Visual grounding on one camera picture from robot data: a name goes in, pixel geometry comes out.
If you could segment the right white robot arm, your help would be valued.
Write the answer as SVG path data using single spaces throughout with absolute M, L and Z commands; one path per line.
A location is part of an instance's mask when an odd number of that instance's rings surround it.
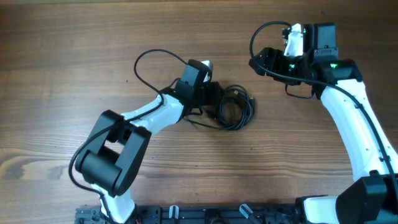
M 285 86 L 308 84 L 333 118 L 349 155 L 354 182 L 337 196 L 296 200 L 301 223 L 396 223 L 397 152 L 369 103 L 363 76 L 340 59 L 333 23 L 282 23 L 284 50 L 266 47 L 249 65 Z

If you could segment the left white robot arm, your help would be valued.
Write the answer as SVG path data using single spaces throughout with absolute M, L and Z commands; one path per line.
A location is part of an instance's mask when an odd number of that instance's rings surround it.
M 152 136 L 177 124 L 194 109 L 213 104 L 216 82 L 211 80 L 209 60 L 190 59 L 174 85 L 158 91 L 154 101 L 138 110 L 117 114 L 103 112 L 88 139 L 71 159 L 76 170 L 90 184 L 88 191 L 99 196 L 101 205 L 94 220 L 127 223 L 136 211 L 131 192 Z

